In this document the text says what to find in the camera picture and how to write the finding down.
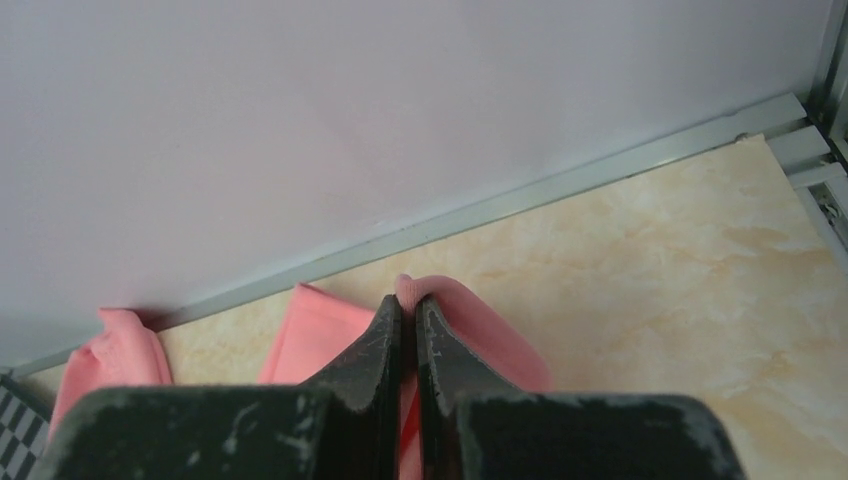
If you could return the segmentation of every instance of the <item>gray wall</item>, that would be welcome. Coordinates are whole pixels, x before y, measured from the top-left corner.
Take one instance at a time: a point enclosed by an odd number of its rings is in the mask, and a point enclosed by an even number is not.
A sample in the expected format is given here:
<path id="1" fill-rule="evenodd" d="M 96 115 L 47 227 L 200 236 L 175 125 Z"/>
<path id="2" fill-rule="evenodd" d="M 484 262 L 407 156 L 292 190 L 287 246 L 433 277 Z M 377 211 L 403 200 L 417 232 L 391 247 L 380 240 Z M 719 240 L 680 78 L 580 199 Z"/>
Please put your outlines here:
<path id="1" fill-rule="evenodd" d="M 805 91 L 830 0 L 130 3 L 0 2 L 0 365 Z"/>

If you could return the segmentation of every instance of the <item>checkered mat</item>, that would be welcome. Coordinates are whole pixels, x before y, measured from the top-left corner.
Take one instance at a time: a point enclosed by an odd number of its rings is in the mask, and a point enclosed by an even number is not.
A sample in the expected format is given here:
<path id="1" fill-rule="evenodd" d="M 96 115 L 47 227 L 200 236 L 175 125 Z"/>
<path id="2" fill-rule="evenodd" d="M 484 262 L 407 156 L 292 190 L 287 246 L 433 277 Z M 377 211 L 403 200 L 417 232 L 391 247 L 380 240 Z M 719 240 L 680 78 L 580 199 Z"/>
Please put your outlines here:
<path id="1" fill-rule="evenodd" d="M 47 407 L 0 376 L 0 480 L 24 480 L 47 441 Z"/>

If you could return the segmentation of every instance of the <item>folded cloth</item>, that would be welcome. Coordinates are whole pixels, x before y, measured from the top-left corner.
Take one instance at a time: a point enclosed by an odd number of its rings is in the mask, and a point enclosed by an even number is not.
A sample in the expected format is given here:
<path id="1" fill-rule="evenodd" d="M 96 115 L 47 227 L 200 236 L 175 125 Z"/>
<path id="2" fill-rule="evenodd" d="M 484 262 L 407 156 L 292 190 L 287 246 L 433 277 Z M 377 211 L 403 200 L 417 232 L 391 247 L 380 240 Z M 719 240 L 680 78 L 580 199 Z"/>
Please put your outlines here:
<path id="1" fill-rule="evenodd" d="M 297 384 L 324 368 L 362 335 L 374 311 L 298 284 L 259 383 Z"/>
<path id="2" fill-rule="evenodd" d="M 395 295 L 408 318 L 414 318 L 415 306 L 422 298 L 432 295 L 454 333 L 504 378 L 528 391 L 551 388 L 550 370 L 542 357 L 465 285 L 442 275 L 417 280 L 400 275 L 395 280 Z M 422 465 L 417 370 L 404 372 L 401 421 L 399 478 L 419 479 Z"/>
<path id="3" fill-rule="evenodd" d="M 171 371 L 156 334 L 129 310 L 101 308 L 103 333 L 75 350 L 65 367 L 48 438 L 86 393 L 104 387 L 170 385 Z"/>

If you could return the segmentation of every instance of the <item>pink fabric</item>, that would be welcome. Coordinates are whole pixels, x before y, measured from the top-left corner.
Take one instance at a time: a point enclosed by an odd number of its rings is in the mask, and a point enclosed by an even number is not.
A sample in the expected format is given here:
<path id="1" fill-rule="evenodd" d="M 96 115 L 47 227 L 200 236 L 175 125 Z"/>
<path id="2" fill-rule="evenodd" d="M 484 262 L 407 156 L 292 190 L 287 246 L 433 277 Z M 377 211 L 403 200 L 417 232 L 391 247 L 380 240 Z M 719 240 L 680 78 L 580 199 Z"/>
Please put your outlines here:
<path id="1" fill-rule="evenodd" d="M 306 380 L 359 338 L 373 318 L 373 310 L 298 284 L 283 328 L 259 373 L 259 383 L 296 384 Z"/>
<path id="2" fill-rule="evenodd" d="M 426 295 L 438 301 L 457 336 L 501 375 L 529 391 L 546 391 L 551 375 L 542 358 L 471 290 L 444 276 L 395 282 L 405 316 L 413 318 Z M 128 310 L 101 310 L 105 331 L 68 360 L 50 424 L 50 435 L 86 393 L 117 385 L 167 385 L 171 375 L 158 338 Z M 259 383 L 297 384 L 318 372 L 368 328 L 374 312 L 308 285 L 292 293 L 283 327 L 274 339 Z M 401 382 L 400 478 L 419 479 L 420 399 L 416 369 Z"/>
<path id="3" fill-rule="evenodd" d="M 458 281 L 442 275 L 413 280 L 399 275 L 395 295 L 408 317 L 433 295 L 454 333 L 507 380 L 528 391 L 551 388 L 551 373 L 542 357 L 483 300 Z M 401 480 L 422 478 L 420 400 L 417 371 L 405 372 L 401 384 Z"/>
<path id="4" fill-rule="evenodd" d="M 156 334 L 129 310 L 101 308 L 103 333 L 75 350 L 62 375 L 48 438 L 86 393 L 110 386 L 170 385 L 171 371 Z"/>

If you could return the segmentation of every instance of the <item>beige tile floor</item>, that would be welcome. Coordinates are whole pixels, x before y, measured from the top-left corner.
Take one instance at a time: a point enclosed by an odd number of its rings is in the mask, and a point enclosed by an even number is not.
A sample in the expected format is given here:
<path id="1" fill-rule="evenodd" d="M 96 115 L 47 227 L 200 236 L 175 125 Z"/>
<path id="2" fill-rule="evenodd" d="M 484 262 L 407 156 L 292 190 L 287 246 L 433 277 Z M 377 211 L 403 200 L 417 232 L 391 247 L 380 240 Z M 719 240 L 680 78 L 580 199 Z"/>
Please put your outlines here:
<path id="1" fill-rule="evenodd" d="M 400 272 L 464 282 L 561 390 L 703 399 L 751 478 L 848 478 L 848 283 L 762 138 L 315 283 L 376 307 Z M 289 295 L 160 333 L 175 381 L 254 381 Z"/>

